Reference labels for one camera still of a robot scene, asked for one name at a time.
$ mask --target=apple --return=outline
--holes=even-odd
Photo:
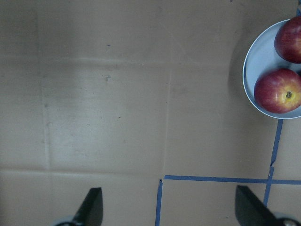
[[[269,112],[290,112],[301,105],[301,76],[287,68],[266,72],[255,84],[254,98]]]
[[[301,63],[301,16],[293,17],[279,29],[274,47],[284,60]]]

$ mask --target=tape line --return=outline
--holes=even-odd
[[[281,136],[281,131],[282,131],[282,125],[283,125],[283,119],[279,119],[278,124],[277,124],[276,134],[275,134],[273,152],[272,152],[272,156],[271,156],[271,163],[269,165],[269,175],[268,175],[268,179],[267,179],[267,185],[265,187],[264,198],[263,198],[263,203],[266,206],[268,205],[269,193],[270,193],[271,185],[273,182],[273,174],[274,174],[274,166],[273,165],[277,158],[279,141],[280,141],[280,136]]]
[[[163,183],[162,183],[162,180],[160,179],[159,186],[158,186],[158,192],[157,192],[157,206],[156,206],[156,221],[155,221],[155,226],[159,226],[160,225],[162,190],[163,190]]]
[[[301,185],[301,180],[272,180],[275,185]]]
[[[265,183],[267,183],[266,179],[195,177],[195,176],[177,176],[177,175],[165,175],[164,179],[165,180],[212,181],[212,182],[235,182],[235,183],[252,183],[252,184],[265,184]]]

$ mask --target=white bowl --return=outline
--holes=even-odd
[[[301,117],[301,106],[287,113],[271,113],[259,106],[254,99],[254,87],[258,78],[266,71],[284,67],[295,72],[301,71],[301,64],[293,64],[282,59],[274,48],[274,39],[278,30],[288,20],[278,22],[263,33],[251,45],[244,62],[243,84],[246,95],[260,112],[277,119],[293,119]]]

